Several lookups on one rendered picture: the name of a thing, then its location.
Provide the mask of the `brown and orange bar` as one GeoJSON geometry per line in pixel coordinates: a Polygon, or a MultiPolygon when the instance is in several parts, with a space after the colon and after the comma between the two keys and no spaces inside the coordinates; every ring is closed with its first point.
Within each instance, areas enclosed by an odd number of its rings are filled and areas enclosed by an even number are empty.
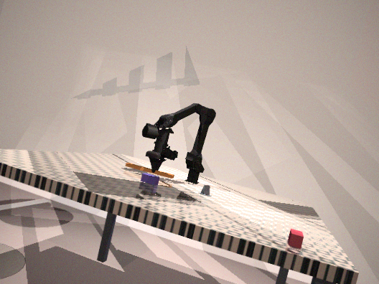
{"type": "Polygon", "coordinates": [[[138,166],[138,165],[135,165],[135,164],[126,163],[125,166],[129,167],[129,168],[133,168],[133,169],[138,169],[140,171],[149,172],[151,174],[156,174],[156,175],[164,176],[164,177],[167,177],[167,178],[170,178],[170,179],[174,178],[174,174],[168,174],[168,173],[165,173],[165,172],[162,172],[162,171],[157,171],[157,170],[153,173],[151,169],[143,167],[143,166],[138,166]]]}

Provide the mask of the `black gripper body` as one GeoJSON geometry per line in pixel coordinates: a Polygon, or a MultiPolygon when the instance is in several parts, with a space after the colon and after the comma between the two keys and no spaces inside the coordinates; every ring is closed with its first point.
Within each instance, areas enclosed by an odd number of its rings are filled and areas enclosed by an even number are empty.
{"type": "Polygon", "coordinates": [[[167,156],[161,154],[163,147],[169,145],[167,144],[168,142],[156,140],[154,143],[155,143],[154,150],[147,151],[145,156],[148,156],[150,158],[155,158],[155,159],[168,158],[167,156]]]}

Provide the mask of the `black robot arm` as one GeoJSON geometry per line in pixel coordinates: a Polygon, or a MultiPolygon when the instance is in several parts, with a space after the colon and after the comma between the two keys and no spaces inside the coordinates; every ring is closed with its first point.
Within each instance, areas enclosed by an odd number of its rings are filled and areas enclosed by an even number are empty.
{"type": "MultiPolygon", "coordinates": [[[[160,116],[159,120],[154,125],[146,123],[142,129],[142,136],[145,138],[156,138],[159,141],[168,142],[169,134],[174,133],[171,127],[177,124],[179,120],[193,113],[200,115],[200,127],[197,132],[193,149],[190,152],[187,152],[187,156],[185,158],[187,169],[189,169],[188,177],[185,181],[198,184],[199,182],[197,181],[199,175],[204,171],[204,168],[202,166],[202,148],[205,142],[208,128],[216,116],[214,109],[206,108],[199,103],[193,103],[175,113],[160,116]],[[160,128],[162,129],[159,130],[160,128]]],[[[163,147],[161,154],[167,156],[170,160],[175,160],[175,158],[178,156],[178,152],[170,150],[170,146],[168,148],[167,146],[163,147]]]]}

